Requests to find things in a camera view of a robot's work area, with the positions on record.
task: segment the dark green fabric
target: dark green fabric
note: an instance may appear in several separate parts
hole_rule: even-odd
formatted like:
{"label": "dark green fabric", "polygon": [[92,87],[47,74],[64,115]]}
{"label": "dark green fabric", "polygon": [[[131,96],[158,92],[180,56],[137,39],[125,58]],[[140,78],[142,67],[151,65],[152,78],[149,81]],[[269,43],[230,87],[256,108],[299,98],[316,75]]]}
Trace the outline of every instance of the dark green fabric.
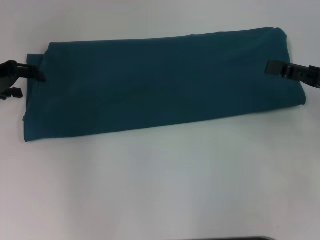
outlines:
{"label": "dark green fabric", "polygon": [[305,104],[299,82],[265,75],[289,62],[279,28],[159,39],[50,43],[27,63],[26,142],[152,128]]}

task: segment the white table surface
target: white table surface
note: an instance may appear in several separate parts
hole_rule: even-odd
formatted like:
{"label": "white table surface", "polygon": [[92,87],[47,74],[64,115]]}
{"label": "white table surface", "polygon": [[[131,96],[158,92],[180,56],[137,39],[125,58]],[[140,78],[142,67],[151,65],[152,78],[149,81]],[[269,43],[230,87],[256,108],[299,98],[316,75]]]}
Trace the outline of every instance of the white table surface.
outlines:
{"label": "white table surface", "polygon": [[[319,12],[317,0],[0,0],[0,63],[50,42],[280,27],[292,62],[319,67]],[[29,143],[26,98],[1,101],[0,239],[318,240],[320,89],[303,88],[291,109]]]}

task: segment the teal fabric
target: teal fabric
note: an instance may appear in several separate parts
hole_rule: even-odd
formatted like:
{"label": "teal fabric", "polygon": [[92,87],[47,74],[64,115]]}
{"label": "teal fabric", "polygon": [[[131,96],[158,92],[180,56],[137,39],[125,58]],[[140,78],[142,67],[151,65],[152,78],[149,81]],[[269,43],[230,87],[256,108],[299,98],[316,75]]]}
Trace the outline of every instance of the teal fabric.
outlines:
{"label": "teal fabric", "polygon": [[24,139],[184,124],[306,103],[299,82],[265,74],[290,62],[279,28],[139,40],[50,43],[28,55]]}

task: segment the folded cloth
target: folded cloth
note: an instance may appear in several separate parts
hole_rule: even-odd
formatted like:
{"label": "folded cloth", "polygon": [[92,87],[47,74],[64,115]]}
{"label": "folded cloth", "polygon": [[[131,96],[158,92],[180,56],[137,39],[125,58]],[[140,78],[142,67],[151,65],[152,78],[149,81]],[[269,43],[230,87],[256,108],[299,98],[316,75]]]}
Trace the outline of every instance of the folded cloth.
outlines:
{"label": "folded cloth", "polygon": [[50,43],[29,54],[26,142],[213,120],[306,103],[299,82],[265,74],[290,62],[279,28]]}

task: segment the black clamp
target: black clamp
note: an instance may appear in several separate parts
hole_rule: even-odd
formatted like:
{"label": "black clamp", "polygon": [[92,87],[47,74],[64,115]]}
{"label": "black clamp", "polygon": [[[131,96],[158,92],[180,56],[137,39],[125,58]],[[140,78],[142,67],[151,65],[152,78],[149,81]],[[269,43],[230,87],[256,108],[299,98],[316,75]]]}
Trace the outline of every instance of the black clamp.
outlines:
{"label": "black clamp", "polygon": [[315,66],[300,66],[281,61],[269,61],[266,74],[277,75],[293,81],[303,82],[320,89],[320,68]]}
{"label": "black clamp", "polygon": [[39,82],[45,82],[46,78],[36,66],[19,64],[10,60],[0,64],[0,100],[6,100],[11,96],[22,98],[24,95],[20,88],[11,88],[19,78],[35,79]]}

